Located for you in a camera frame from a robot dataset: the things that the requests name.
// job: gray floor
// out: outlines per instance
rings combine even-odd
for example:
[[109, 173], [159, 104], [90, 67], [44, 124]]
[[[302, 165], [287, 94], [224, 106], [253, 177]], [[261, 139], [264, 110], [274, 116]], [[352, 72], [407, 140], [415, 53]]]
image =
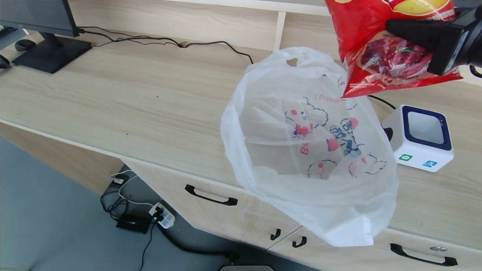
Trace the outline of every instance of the gray floor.
[[[31, 271], [136, 271], [149, 235], [117, 229], [99, 196], [0, 137], [0, 264]], [[141, 179], [126, 195], [156, 203], [158, 195]], [[106, 203], [116, 196], [106, 197]], [[129, 212], [144, 213], [143, 207]], [[185, 245], [232, 249], [238, 264], [269, 264], [276, 271], [309, 267], [192, 228], [180, 216], [170, 232]], [[179, 251], [156, 229], [146, 251], [144, 271], [216, 271], [223, 256]]]

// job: potato chip image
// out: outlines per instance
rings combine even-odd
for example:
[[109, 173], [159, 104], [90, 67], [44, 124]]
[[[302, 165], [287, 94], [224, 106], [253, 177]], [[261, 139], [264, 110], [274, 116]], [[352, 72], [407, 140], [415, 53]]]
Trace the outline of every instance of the potato chip image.
[[405, 0], [392, 1], [390, 6], [394, 11], [409, 15], [424, 15], [445, 6], [448, 0]]

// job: power adapter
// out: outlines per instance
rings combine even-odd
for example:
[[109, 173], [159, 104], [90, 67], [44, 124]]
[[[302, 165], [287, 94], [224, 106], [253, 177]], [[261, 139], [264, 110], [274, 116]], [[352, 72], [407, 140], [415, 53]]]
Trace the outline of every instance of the power adapter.
[[123, 213], [117, 220], [116, 228], [146, 234], [151, 220], [151, 217], [140, 217]]
[[161, 203], [155, 204], [150, 210], [149, 214], [154, 217], [154, 219], [157, 219], [158, 217], [156, 216], [156, 213], [160, 213], [161, 216], [164, 217], [164, 219], [158, 221], [159, 225], [161, 225], [163, 228], [168, 229], [174, 225], [174, 221], [176, 220], [176, 217], [169, 212], [169, 210], [164, 207]]

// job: black cable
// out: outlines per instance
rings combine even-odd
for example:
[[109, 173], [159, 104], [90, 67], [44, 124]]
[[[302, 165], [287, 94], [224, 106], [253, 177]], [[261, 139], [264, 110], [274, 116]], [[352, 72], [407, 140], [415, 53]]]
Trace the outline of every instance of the black cable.
[[[158, 221], [162, 221], [164, 219], [164, 217], [161, 215], [162, 212], [156, 212], [153, 216], [158, 216], [156, 218], [156, 220], [154, 221], [154, 224], [157, 224]], [[151, 231], [150, 231], [150, 237], [149, 237], [149, 242], [147, 243], [146, 247], [144, 248], [144, 251], [142, 252], [142, 257], [141, 257], [141, 268], [139, 268], [139, 271], [142, 270], [142, 268], [144, 267], [144, 255], [146, 254], [146, 250], [147, 248], [149, 247], [150, 245], [150, 242], [152, 241], [152, 230], [154, 229], [156, 225], [152, 225], [151, 227]]]
[[164, 237], [175, 247], [177, 247], [179, 250], [188, 252], [188, 253], [193, 253], [193, 254], [199, 254], [199, 255], [207, 255], [207, 256], [214, 256], [214, 255], [224, 255], [226, 258], [229, 258], [231, 262], [234, 260], [238, 259], [240, 255], [237, 252], [234, 251], [203, 251], [203, 250], [198, 250], [194, 248], [188, 248], [182, 246], [178, 241], [176, 241], [168, 232], [166, 229], [164, 229], [161, 225], [157, 223], [156, 225], [161, 233], [164, 235]]
[[121, 206], [121, 205], [124, 205], [125, 206], [125, 209], [124, 209], [124, 213], [127, 211], [127, 208], [129, 207], [129, 203], [127, 202], [127, 200], [125, 199], [122, 199], [121, 197], [118, 197], [117, 200], [109, 205], [107, 208], [104, 204], [104, 201], [102, 200], [105, 196], [109, 195], [109, 194], [113, 194], [113, 193], [118, 193], [118, 191], [111, 191], [111, 192], [107, 192], [107, 193], [104, 193], [102, 194], [102, 196], [100, 196], [100, 204], [102, 205], [102, 209], [104, 210], [104, 212], [106, 213], [109, 213], [110, 215], [110, 218], [113, 219], [114, 221], [118, 221], [119, 220], [119, 216], [115, 215], [113, 212], [114, 210]]
[[478, 78], [482, 78], [482, 74], [479, 73], [474, 66], [472, 65], [469, 65], [469, 70], [470, 70], [470, 73], [475, 76], [475, 77], [478, 77]]
[[373, 95], [368, 95], [368, 97], [373, 98], [373, 99], [375, 99], [375, 100], [379, 100], [380, 102], [387, 104], [389, 107], [391, 107], [391, 108], [393, 108], [393, 109], [397, 109], [393, 104], [389, 103], [388, 101], [386, 101], [386, 100], [384, 100], [384, 99], [382, 99], [382, 98], [379, 98], [379, 97], [373, 96]]
[[[112, 34], [122, 34], [122, 35], [126, 35], [126, 36], [129, 36], [129, 38], [118, 38], [118, 39], [113, 39], [111, 37], [109, 37], [108, 35], [106, 34], [103, 34], [103, 33], [99, 33], [99, 32], [92, 32], [92, 31], [88, 31], [88, 30], [85, 30], [84, 28], [97, 28], [97, 29], [101, 29], [105, 32], [108, 32], [108, 33], [112, 33]], [[226, 41], [213, 41], [213, 42], [190, 42], [188, 44], [183, 44], [181, 45], [180, 43], [178, 43], [177, 41], [171, 39], [171, 38], [155, 38], [155, 37], [151, 37], [151, 36], [147, 36], [147, 35], [139, 35], [139, 36], [132, 36], [132, 35], [129, 35], [129, 34], [124, 34], [124, 33], [120, 33], [120, 32], [113, 32], [113, 31], [109, 31], [109, 30], [105, 30], [101, 27], [79, 27], [79, 32], [80, 33], [89, 33], [89, 34], [93, 34], [93, 35], [99, 35], [99, 36], [103, 36], [107, 39], [109, 39], [110, 41], [109, 42], [106, 42], [106, 43], [103, 43], [101, 45], [92, 45], [93, 47], [102, 47], [104, 45], [107, 45], [107, 44], [110, 44], [110, 43], [114, 43], [114, 42], [122, 42], [122, 41], [133, 41], [133, 42], [136, 42], [136, 43], [140, 43], [142, 45], [149, 45], [149, 44], [160, 44], [160, 45], [166, 45], [166, 44], [172, 44], [172, 45], [176, 45], [177, 47], [179, 48], [187, 48], [191, 45], [212, 45], [212, 44], [219, 44], [219, 43], [222, 43], [222, 44], [226, 44], [227, 46], [229, 46], [229, 48], [231, 48], [234, 52], [238, 53], [238, 54], [241, 54], [241, 55], [244, 55], [244, 56], [247, 56], [249, 58], [249, 61], [251, 62], [251, 64], [254, 64], [253, 62], [253, 59], [251, 58], [251, 56], [249, 54], [246, 54], [246, 53], [242, 53], [236, 49], [234, 49], [229, 43], [227, 43]], [[138, 40], [155, 40], [155, 41], [167, 41], [165, 43], [161, 43], [161, 42], [149, 42], [149, 43], [142, 43]]]

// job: white plastic bag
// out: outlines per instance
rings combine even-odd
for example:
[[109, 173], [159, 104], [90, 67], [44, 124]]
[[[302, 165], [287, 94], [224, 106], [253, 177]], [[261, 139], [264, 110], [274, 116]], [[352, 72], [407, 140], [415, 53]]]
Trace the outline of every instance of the white plastic bag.
[[313, 49], [274, 52], [247, 68], [221, 136], [256, 197], [333, 246], [373, 245], [395, 210], [397, 163], [367, 97], [340, 99], [346, 76]]

